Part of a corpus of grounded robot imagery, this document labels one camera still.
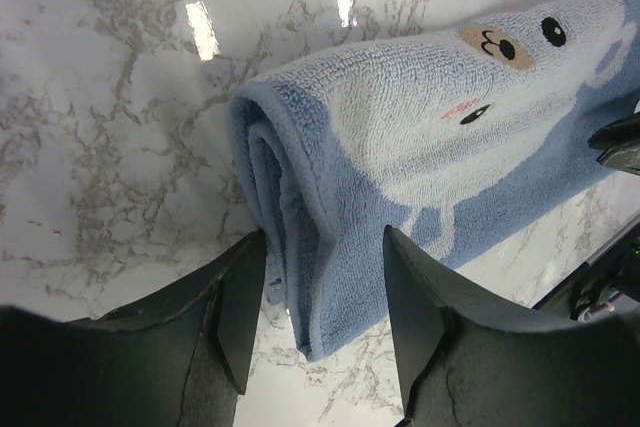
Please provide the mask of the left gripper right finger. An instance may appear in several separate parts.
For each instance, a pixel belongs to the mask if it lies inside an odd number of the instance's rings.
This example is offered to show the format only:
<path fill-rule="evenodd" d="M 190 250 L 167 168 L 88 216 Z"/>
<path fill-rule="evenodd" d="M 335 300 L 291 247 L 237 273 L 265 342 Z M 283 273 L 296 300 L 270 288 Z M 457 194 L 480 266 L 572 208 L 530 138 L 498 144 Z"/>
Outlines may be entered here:
<path fill-rule="evenodd" d="M 509 301 L 395 228 L 384 274 L 405 426 L 635 426 L 639 304 L 578 322 Z"/>

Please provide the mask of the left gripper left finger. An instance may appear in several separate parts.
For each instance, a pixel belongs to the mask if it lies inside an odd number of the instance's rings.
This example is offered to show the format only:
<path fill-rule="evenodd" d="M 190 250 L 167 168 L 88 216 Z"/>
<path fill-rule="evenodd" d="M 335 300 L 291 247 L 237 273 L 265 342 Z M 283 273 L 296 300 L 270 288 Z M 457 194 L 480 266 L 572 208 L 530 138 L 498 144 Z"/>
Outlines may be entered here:
<path fill-rule="evenodd" d="M 103 317 L 1 309 L 5 426 L 230 426 L 246 391 L 266 238 Z"/>

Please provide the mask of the blue cloth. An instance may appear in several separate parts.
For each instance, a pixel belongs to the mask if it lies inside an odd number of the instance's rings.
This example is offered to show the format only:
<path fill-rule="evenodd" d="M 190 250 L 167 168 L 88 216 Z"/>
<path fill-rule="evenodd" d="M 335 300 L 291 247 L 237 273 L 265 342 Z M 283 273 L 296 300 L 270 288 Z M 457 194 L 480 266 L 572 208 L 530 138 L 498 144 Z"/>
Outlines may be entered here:
<path fill-rule="evenodd" d="M 383 231 L 457 268 L 609 174 L 589 139 L 634 113 L 639 0 L 559 0 L 330 48 L 229 102 L 265 292 L 321 360 L 387 315 Z"/>

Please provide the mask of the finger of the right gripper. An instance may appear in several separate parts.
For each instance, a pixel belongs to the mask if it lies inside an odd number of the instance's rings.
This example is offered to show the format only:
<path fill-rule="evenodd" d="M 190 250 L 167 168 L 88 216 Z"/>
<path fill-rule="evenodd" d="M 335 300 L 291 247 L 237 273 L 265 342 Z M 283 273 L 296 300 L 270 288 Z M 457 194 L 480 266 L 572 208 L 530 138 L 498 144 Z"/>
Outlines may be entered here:
<path fill-rule="evenodd" d="M 597 162 L 621 172 L 639 171 L 639 114 L 630 115 L 599 129 L 588 141 L 600 151 Z"/>

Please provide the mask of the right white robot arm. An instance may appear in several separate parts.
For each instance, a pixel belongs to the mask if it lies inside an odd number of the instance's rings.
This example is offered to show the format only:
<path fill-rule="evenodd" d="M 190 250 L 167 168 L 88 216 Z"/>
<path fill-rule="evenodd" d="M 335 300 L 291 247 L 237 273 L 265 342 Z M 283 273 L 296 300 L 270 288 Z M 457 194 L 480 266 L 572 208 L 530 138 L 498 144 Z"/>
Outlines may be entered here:
<path fill-rule="evenodd" d="M 597 162 L 612 170 L 639 174 L 639 115 L 599 129 L 588 141 Z M 639 304 L 639 218 L 633 217 L 596 253 L 547 293 L 533 308 L 578 322 Z"/>

